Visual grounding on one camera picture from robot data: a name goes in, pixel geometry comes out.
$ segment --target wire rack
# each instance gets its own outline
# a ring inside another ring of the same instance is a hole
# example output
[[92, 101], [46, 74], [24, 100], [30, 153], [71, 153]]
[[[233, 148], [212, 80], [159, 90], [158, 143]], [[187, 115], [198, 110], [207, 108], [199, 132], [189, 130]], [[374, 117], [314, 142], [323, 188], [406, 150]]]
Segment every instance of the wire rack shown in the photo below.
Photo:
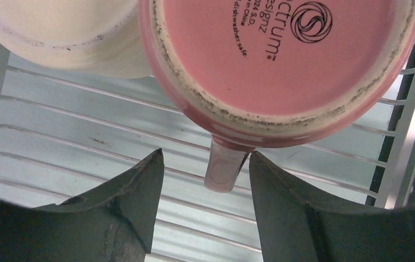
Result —
[[[406, 99], [397, 99], [404, 78]], [[392, 113], [402, 108], [396, 129]], [[388, 161], [379, 158], [393, 138]], [[153, 253], [146, 261], [262, 261], [248, 163], [233, 192], [203, 187], [210, 135], [187, 119], [155, 79], [102, 78], [28, 63], [0, 45], [0, 198], [61, 203], [162, 148], [165, 179]], [[261, 149], [290, 173], [338, 196], [393, 208], [415, 165], [415, 64], [350, 127], [312, 144]], [[376, 168], [379, 190], [370, 190]]]

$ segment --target pink ceramic surface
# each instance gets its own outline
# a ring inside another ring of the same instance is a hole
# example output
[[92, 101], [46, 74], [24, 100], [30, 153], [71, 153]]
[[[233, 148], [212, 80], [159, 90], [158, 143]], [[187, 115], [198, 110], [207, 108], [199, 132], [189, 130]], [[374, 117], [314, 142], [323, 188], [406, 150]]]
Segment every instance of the pink ceramic surface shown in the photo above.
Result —
[[415, 39], [415, 0], [140, 0], [155, 77], [213, 134], [205, 184], [231, 190], [255, 147], [311, 142], [389, 89]]

